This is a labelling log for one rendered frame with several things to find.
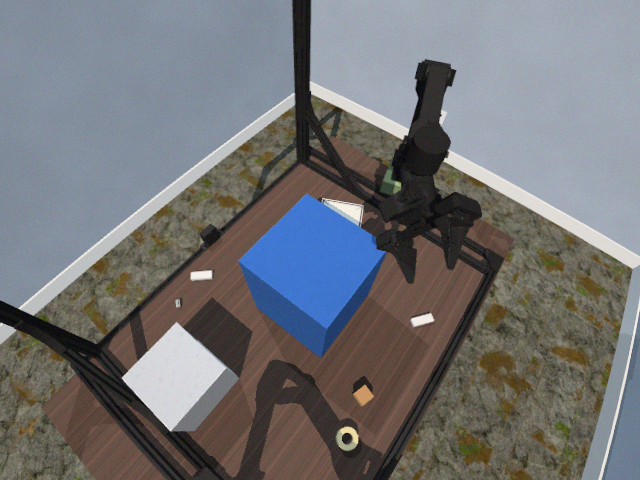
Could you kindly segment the white open-sided box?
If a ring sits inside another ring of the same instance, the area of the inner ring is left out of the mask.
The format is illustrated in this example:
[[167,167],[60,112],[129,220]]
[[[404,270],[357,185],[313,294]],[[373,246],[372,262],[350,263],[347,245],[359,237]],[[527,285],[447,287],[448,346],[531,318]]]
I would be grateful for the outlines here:
[[195,431],[240,379],[193,337],[176,323],[122,377],[170,431]]

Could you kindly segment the white square mat with dark border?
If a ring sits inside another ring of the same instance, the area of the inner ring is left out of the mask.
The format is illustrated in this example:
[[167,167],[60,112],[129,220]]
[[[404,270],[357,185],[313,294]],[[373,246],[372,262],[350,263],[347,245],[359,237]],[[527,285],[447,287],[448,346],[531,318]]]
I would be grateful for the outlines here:
[[361,227],[364,205],[347,203],[342,201],[330,200],[322,198],[322,202],[338,214],[350,220],[354,224]]

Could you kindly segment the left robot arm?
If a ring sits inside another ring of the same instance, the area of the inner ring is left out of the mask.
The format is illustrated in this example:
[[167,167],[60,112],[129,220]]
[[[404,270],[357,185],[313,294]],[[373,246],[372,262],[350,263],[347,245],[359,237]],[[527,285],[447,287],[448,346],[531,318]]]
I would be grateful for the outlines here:
[[428,59],[418,63],[415,90],[420,99],[418,98],[416,113],[409,129],[410,135],[405,135],[404,144],[401,143],[395,149],[392,162],[394,167],[391,178],[401,182],[401,190],[378,204],[385,223],[398,220],[400,224],[404,217],[418,209],[430,211],[427,198],[417,182],[431,183],[435,187],[433,175],[439,170],[442,161],[448,158],[451,140],[439,120],[444,93],[447,86],[452,87],[455,73],[451,64]]

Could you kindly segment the white rectangular block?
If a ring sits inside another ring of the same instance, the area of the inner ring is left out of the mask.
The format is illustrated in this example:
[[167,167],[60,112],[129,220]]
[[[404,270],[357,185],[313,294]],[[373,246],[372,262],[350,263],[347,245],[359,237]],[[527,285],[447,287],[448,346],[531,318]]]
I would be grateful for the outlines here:
[[213,271],[191,272],[191,281],[213,279]]
[[434,321],[434,319],[432,317],[432,314],[430,313],[430,314],[426,314],[426,315],[423,315],[423,316],[411,318],[410,321],[411,321],[412,326],[416,327],[416,326],[424,325],[424,324],[427,324],[427,323],[431,323],[431,322]]

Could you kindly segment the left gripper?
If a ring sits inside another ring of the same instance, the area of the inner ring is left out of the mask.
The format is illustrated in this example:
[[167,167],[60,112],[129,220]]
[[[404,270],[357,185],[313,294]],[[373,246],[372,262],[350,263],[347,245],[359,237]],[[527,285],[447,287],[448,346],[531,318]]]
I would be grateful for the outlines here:
[[[377,250],[390,252],[395,257],[409,284],[414,283],[416,269],[417,249],[412,248],[413,238],[437,227],[442,237],[447,268],[453,270],[469,228],[474,225],[474,220],[482,217],[478,201],[457,192],[442,199],[441,194],[436,193],[433,184],[427,182],[417,182],[417,184],[427,198],[430,211],[418,209],[403,218],[400,224],[406,225],[405,230],[400,232],[389,229],[376,238]],[[447,212],[449,213],[446,214]],[[430,221],[431,224],[429,224]]]

